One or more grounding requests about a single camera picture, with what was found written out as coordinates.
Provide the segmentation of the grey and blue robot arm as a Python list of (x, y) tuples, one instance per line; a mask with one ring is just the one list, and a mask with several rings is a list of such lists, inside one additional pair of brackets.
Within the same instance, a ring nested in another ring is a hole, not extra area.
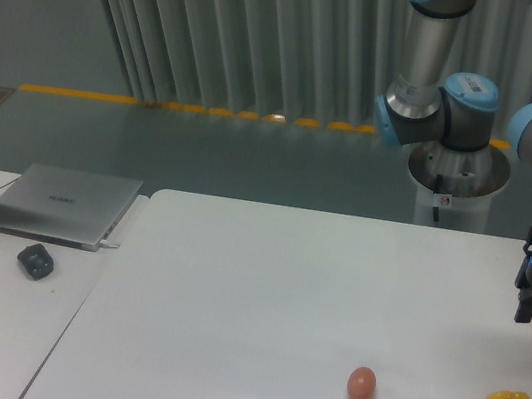
[[(428, 213), (438, 220), (446, 204), (493, 194), (510, 177), (505, 155), (490, 146), (498, 110), (498, 89), (474, 73), (443, 77), (441, 70), (460, 20), (477, 0), (409, 0), (410, 34), (400, 72), (388, 91), (377, 97), (375, 125), (393, 145), (411, 145), (409, 172), (431, 194)], [(507, 126), (509, 146), (532, 168), (532, 103), (513, 115)], [(515, 285), (515, 320), (532, 321), (532, 227)]]

